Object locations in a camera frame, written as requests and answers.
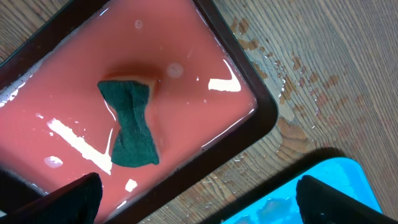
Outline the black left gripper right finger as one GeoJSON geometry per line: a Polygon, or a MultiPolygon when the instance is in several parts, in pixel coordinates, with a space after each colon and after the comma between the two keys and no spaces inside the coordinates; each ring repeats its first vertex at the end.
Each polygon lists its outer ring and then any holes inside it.
{"type": "Polygon", "coordinates": [[[397,224],[310,175],[297,182],[296,201],[304,224],[397,224]]]}

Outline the orange green sponge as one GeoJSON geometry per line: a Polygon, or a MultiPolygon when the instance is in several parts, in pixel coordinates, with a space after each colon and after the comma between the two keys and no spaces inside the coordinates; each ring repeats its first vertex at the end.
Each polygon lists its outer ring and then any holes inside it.
{"type": "Polygon", "coordinates": [[[155,142],[145,121],[150,87],[135,80],[100,81],[97,87],[105,102],[115,110],[120,126],[112,163],[133,168],[159,164],[155,142]]]}

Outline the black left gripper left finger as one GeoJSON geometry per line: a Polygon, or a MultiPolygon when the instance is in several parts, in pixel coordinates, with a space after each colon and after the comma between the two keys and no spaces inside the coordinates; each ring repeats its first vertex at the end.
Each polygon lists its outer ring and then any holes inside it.
{"type": "Polygon", "coordinates": [[[1,217],[1,224],[94,224],[102,196],[100,176],[92,172],[1,217]]]}

